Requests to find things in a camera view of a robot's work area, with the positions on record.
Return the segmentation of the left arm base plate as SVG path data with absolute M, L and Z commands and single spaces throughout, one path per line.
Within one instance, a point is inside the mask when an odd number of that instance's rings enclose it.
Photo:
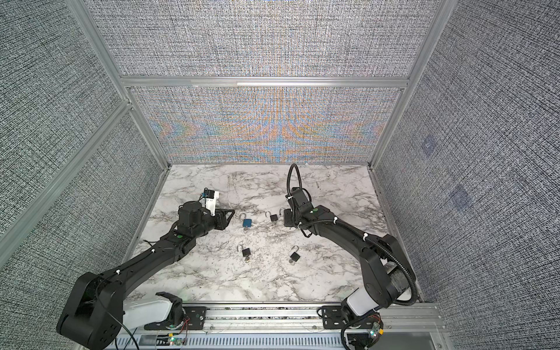
M 170 315 L 161 322 L 153 322 L 145 325 L 144 330 L 202 330 L 206 321 L 207 307 L 184 306 L 182 311 L 172 310 Z

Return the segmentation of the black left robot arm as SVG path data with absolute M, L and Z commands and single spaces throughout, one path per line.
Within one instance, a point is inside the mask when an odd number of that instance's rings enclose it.
M 178 220 L 143 253 L 100 274 L 77 279 L 56 326 L 56 332 L 88 349 L 105 349 L 124 325 L 124 300 L 148 278 L 184 258 L 196 239 L 212 230 L 225 230 L 233 209 L 211 211 L 198 201 L 178 209 Z

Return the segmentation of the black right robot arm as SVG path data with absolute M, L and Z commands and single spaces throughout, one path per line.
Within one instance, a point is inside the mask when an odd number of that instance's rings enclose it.
M 286 199 L 290 206 L 284 211 L 287 226 L 335 243 L 360 264 L 363 285 L 341 302 L 346 322 L 392 305 L 412 306 L 417 302 L 416 275 L 394 236 L 370 234 L 328 208 L 314 206 L 303 188 L 289 190 Z

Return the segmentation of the blue padlock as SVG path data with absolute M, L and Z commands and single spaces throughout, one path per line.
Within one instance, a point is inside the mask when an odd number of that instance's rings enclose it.
M 242 224 L 243 230 L 249 230 L 252 227 L 252 219 L 249 218 L 246 213 L 241 213 L 239 215 L 239 218 L 242 222 L 241 224 Z

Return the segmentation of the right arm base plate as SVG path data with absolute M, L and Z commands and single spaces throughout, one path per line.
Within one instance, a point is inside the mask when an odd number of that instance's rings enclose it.
M 316 313 L 326 330 L 341 330 L 343 326 L 351 324 L 357 319 L 357 316 L 353 315 L 350 310 L 339 305 L 320 306 Z

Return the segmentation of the small black padlock top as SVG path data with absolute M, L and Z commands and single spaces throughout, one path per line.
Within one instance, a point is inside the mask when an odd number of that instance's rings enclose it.
M 279 215 L 278 214 L 274 214 L 270 211 L 266 211 L 265 212 L 265 216 L 272 222 L 275 223 L 279 220 Z

